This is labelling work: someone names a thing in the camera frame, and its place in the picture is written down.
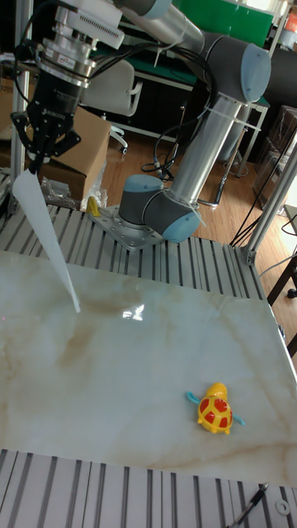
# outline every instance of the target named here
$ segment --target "wooden floor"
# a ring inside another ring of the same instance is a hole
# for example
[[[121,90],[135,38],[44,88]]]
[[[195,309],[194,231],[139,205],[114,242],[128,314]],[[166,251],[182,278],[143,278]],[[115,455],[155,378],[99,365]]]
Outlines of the wooden floor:
[[[152,162],[153,139],[131,133],[126,134],[126,139],[129,143],[129,149],[125,156],[120,153],[119,145],[115,140],[111,139],[110,142],[107,167],[102,185],[107,189],[108,205],[115,205],[120,202],[123,185],[129,175],[141,174],[141,167],[145,163]],[[161,145],[160,152],[162,148],[167,151],[168,143]],[[205,205],[200,207],[206,227],[201,224],[195,232],[195,236],[216,240],[221,243],[231,242],[255,198],[252,182],[256,173],[252,164],[247,166],[249,173],[245,177],[237,179],[231,174],[229,175],[219,207],[215,210]],[[213,200],[215,198],[215,192],[222,174],[221,165],[216,164],[200,194],[200,198],[204,200]],[[261,210],[257,206],[252,212],[248,224],[260,214]],[[289,257],[294,252],[297,237],[287,235],[281,231],[281,226],[286,221],[286,217],[276,216],[267,236],[264,238],[256,260],[259,274],[268,267]],[[286,264],[278,266],[262,277],[263,288],[267,295],[281,272],[285,269],[285,266]],[[273,306],[277,322],[285,329],[287,344],[297,332],[297,299],[288,299],[286,297],[287,290],[292,287],[294,287],[293,282],[288,283]],[[297,354],[294,363],[297,368]]]

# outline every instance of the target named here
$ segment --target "white marble surface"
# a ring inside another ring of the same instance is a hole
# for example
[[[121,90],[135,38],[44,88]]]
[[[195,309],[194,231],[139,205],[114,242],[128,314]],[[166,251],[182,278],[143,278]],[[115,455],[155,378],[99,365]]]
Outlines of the white marble surface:
[[[297,485],[296,383],[266,303],[0,252],[0,446]],[[230,436],[187,390],[229,388]]]

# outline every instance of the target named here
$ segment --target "toy turtle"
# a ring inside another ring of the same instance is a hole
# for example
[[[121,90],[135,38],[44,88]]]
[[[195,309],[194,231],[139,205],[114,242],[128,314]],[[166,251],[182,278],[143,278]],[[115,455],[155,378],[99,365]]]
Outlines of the toy turtle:
[[[211,385],[202,400],[196,398],[192,393],[186,393],[186,396],[191,402],[198,404],[198,423],[207,431],[214,434],[224,432],[229,435],[233,419],[245,426],[242,418],[233,415],[228,403],[227,387],[222,383]]]

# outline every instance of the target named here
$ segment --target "office chair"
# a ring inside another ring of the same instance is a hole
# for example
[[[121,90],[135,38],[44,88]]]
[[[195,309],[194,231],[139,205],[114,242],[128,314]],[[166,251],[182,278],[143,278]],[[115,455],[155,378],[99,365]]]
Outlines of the office chair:
[[[134,87],[134,68],[126,60],[107,69],[93,80],[82,96],[82,105],[105,112],[131,117],[137,110],[143,84],[137,82]],[[124,140],[124,131],[111,125],[111,137],[122,145],[120,151],[127,152],[128,144]]]

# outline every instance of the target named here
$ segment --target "metal mounting plate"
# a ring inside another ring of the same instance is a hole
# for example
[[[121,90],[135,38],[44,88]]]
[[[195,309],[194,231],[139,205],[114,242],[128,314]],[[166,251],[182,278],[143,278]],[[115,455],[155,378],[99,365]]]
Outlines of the metal mounting plate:
[[[119,216],[118,205],[101,209],[100,213],[101,216],[99,217],[90,214],[90,220],[99,224],[123,248],[131,252],[139,251],[163,241],[160,234],[147,226],[130,227],[131,224],[128,224]]]

